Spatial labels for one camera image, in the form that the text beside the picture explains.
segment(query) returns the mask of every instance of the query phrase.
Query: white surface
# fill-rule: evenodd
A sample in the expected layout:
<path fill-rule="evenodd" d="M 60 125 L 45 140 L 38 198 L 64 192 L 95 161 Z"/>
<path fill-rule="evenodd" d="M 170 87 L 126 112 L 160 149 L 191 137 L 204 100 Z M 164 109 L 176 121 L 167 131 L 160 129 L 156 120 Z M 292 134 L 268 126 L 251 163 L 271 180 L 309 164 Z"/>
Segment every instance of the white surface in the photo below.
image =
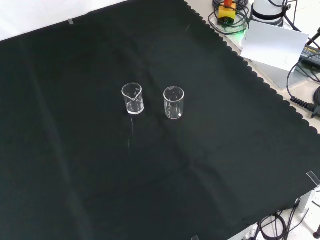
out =
<path fill-rule="evenodd" d="M 0 41 L 125 0 L 0 0 Z"/>
<path fill-rule="evenodd" d="M 243 240 L 250 240 L 251 238 L 254 238 L 255 235 L 256 235 L 256 232 L 257 232 L 257 229 L 258 229 L 258 225 L 254 225 L 254 227 L 247 232 L 247 234 L 244 236 Z M 264 237 L 262 236 L 262 233 L 259 232 L 258 235 L 256 236 L 256 240 L 263 240 Z"/>
<path fill-rule="evenodd" d="M 283 0 L 273 0 L 272 2 L 276 5 L 282 5 Z M 256 1 L 253 9 L 263 15 L 277 15 L 282 12 L 280 7 L 273 6 L 269 0 Z"/>
<path fill-rule="evenodd" d="M 312 201 L 316 196 L 316 192 L 316 190 L 312 190 L 302 196 L 299 207 L 297 208 L 297 210 L 299 210 L 300 213 L 303 213 L 311 207 Z"/>
<path fill-rule="evenodd" d="M 248 228 L 246 228 L 242 232 L 238 233 L 237 235 L 233 236 L 229 240 L 241 240 L 241 239 L 245 238 L 246 235 L 248 235 L 248 233 L 253 232 L 254 228 L 257 229 L 257 225 L 256 224 L 249 226 Z"/>
<path fill-rule="evenodd" d="M 308 35 L 251 21 L 242 40 L 241 57 L 290 71 L 301 56 Z"/>

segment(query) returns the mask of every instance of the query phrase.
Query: white cylinder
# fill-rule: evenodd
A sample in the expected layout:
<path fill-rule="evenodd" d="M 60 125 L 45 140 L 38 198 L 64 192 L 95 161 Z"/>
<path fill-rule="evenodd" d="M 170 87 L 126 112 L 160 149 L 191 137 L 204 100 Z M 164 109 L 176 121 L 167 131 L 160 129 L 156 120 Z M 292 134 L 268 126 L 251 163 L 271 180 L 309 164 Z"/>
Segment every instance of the white cylinder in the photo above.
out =
<path fill-rule="evenodd" d="M 274 4 L 282 6 L 284 0 L 271 0 Z M 266 16 L 273 16 L 273 15 L 278 15 L 282 13 L 282 7 L 277 7 L 272 5 L 269 0 L 255 0 L 253 4 L 253 9 L 261 14 L 261 15 L 266 15 Z M 253 16 L 255 20 L 258 20 L 260 22 L 264 23 L 274 23 L 280 20 L 280 18 L 274 19 L 274 20 L 263 20 L 259 19 L 256 16 Z"/>

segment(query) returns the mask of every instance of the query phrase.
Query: white table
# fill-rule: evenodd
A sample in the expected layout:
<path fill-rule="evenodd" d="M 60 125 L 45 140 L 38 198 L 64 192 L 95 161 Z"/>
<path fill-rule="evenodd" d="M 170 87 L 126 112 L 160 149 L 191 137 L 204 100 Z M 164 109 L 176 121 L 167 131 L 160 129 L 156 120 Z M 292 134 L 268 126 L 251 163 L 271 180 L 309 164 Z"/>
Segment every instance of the white table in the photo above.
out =
<path fill-rule="evenodd" d="M 199 13 L 200 16 L 208 23 L 208 16 L 213 12 L 212 0 L 185 0 L 185 1 L 189 4 L 189 6 L 192 7 L 193 10 L 195 10 L 197 13 Z M 298 8 L 298 10 L 299 9 L 303 10 L 303 7 L 304 7 L 304 5 L 300 6 Z M 307 33 L 311 34 L 311 35 L 316 34 L 317 29 L 320 27 L 320 25 L 317 26 L 317 24 L 319 25 L 320 22 L 315 21 L 313 27 L 308 26 Z M 298 22 L 297 22 L 297 26 L 302 31 L 304 30 L 304 26 L 299 24 Z M 230 46 L 233 51 L 237 52 L 239 55 L 241 54 L 241 51 L 239 50 L 239 48 L 236 47 L 236 45 L 233 44 L 226 36 L 224 36 L 222 34 L 220 34 L 220 36 L 224 39 L 224 41 L 227 42 L 228 46 Z M 283 98 L 285 100 L 290 102 L 290 96 L 286 90 L 280 91 L 277 88 L 277 86 L 273 83 L 273 81 L 267 75 L 265 75 L 261 70 L 259 70 L 258 67 L 256 67 L 249 59 L 246 59 L 246 61 L 249 63 L 249 66 L 252 67 L 253 71 L 255 71 L 259 77 L 263 78 L 265 83 L 269 84 L 272 89 L 276 90 L 279 95 L 283 96 Z M 299 84 L 299 85 L 292 87 L 290 89 L 290 92 L 292 93 L 292 95 L 296 96 L 299 99 L 302 99 L 302 100 L 307 101 L 309 103 L 313 103 L 313 95 L 314 95 L 315 91 L 317 90 L 317 88 L 319 88 L 319 87 L 320 87 L 319 84 L 317 84 L 316 82 L 314 82 L 313 80 L 310 79 L 302 84 Z M 311 112 L 308 112 L 304 108 L 299 107 L 295 104 L 292 104 L 291 102 L 290 102 L 290 105 L 296 109 L 297 113 L 299 113 L 303 116 L 303 119 L 305 119 L 309 122 L 310 126 L 316 128 L 318 133 L 320 134 L 320 119 L 318 119 L 318 118 L 312 119 Z M 300 212 L 304 212 L 310 206 L 311 201 L 314 198 L 315 194 L 316 194 L 316 191 L 313 190 L 313 191 L 306 193 L 302 197 L 301 203 L 298 208 L 300 210 Z M 250 226 L 247 229 L 244 229 L 242 232 L 240 232 L 236 236 L 230 238 L 230 240 L 242 240 L 242 238 L 246 235 L 246 233 L 249 232 L 252 228 L 253 228 L 253 226 Z"/>

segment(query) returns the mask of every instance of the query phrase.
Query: yellow device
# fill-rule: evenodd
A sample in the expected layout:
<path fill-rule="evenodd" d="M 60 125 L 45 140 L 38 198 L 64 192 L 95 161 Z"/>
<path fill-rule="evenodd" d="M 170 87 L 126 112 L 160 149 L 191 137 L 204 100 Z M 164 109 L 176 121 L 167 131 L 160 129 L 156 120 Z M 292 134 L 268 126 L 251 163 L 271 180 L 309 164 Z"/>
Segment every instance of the yellow device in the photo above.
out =
<path fill-rule="evenodd" d="M 232 3 L 230 7 L 236 9 L 236 4 Z M 233 24 L 236 19 L 236 11 L 233 9 L 225 8 L 222 5 L 219 6 L 218 19 L 220 19 L 225 24 Z"/>

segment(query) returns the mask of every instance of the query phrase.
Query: power adapter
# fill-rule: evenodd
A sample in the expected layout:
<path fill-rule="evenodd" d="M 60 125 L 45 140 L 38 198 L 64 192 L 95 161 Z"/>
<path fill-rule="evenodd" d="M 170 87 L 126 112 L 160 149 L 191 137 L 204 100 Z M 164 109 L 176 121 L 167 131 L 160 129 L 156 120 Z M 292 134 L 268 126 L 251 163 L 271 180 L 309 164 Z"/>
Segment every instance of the power adapter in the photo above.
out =
<path fill-rule="evenodd" d="M 302 51 L 300 60 L 306 57 L 310 57 L 311 55 L 314 55 L 314 54 L 320 54 L 320 50 L 312 46 L 305 45 Z M 320 55 L 307 58 L 303 61 L 303 63 L 309 66 L 315 67 L 317 69 L 320 69 Z"/>

